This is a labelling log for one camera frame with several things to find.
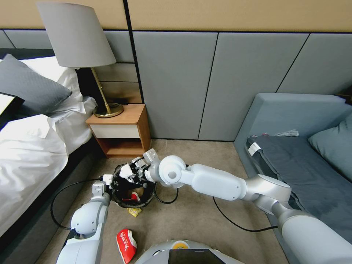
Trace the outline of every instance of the carpet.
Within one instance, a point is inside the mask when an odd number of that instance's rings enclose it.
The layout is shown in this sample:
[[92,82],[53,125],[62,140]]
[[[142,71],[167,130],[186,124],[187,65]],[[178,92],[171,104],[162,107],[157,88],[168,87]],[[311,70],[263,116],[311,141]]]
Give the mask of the carpet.
[[[200,163],[227,171],[237,177],[247,178],[233,143],[230,142],[157,139],[152,140],[151,148],[157,151],[160,158],[177,155],[186,164]],[[89,178],[111,174],[116,165],[127,161],[130,159],[98,160]],[[174,189],[162,187],[160,184],[157,192],[165,201],[172,200],[176,193]],[[64,219],[64,225],[69,226],[74,211],[88,202],[90,197],[91,183],[87,183]],[[217,203],[232,221],[245,228],[259,229],[270,226],[265,213],[251,202],[217,199]],[[179,189],[178,199],[173,204],[162,204],[154,198],[147,207],[142,208],[136,218],[112,202],[103,233],[101,264],[123,263],[116,244],[116,234],[123,228],[131,229],[137,242],[137,254],[131,263],[152,245],[173,239],[207,244],[247,264],[287,263],[272,230],[251,233],[235,227],[216,209],[212,197],[199,194],[189,186]],[[67,234],[67,230],[59,229],[36,264],[55,263]]]

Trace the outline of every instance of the white pillow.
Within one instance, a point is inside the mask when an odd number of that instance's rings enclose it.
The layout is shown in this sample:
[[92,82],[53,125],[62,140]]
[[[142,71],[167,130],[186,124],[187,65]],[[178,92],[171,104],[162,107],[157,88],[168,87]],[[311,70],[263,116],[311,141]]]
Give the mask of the white pillow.
[[21,62],[43,77],[51,79],[72,91],[71,96],[59,104],[53,113],[73,110],[85,114],[77,73],[73,68],[60,66],[55,56],[24,59]]

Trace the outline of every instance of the red snack bag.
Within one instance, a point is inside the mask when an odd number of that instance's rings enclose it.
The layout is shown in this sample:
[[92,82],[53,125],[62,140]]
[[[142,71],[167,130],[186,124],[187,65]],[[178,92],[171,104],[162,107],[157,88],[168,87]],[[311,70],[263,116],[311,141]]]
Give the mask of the red snack bag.
[[137,251],[137,243],[132,237],[132,231],[122,229],[116,235],[116,242],[124,264],[129,263]]

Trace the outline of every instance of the dark gray cushion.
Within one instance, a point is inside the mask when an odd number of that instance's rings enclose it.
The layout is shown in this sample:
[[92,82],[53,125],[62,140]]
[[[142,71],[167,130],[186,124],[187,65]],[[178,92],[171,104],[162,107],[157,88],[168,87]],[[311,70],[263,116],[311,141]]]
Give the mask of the dark gray cushion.
[[18,111],[20,117],[50,113],[72,93],[34,72],[11,54],[0,63],[0,92],[25,100]]
[[338,126],[320,131],[308,141],[327,162],[352,180],[352,114]]

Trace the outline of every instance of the beige wall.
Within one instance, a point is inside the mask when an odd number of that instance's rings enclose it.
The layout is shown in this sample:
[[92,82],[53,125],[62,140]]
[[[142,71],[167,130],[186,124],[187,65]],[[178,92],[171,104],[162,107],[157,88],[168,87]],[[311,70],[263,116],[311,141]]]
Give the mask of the beige wall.
[[[43,29],[36,7],[37,1],[39,0],[1,0],[0,28]],[[122,0],[60,0],[60,2],[93,7],[104,29],[127,29]]]
[[352,31],[351,0],[128,0],[135,30]]
[[[0,28],[44,28],[35,2],[1,0]],[[104,29],[127,29],[122,0],[92,6]],[[351,0],[128,0],[134,30],[352,32]]]

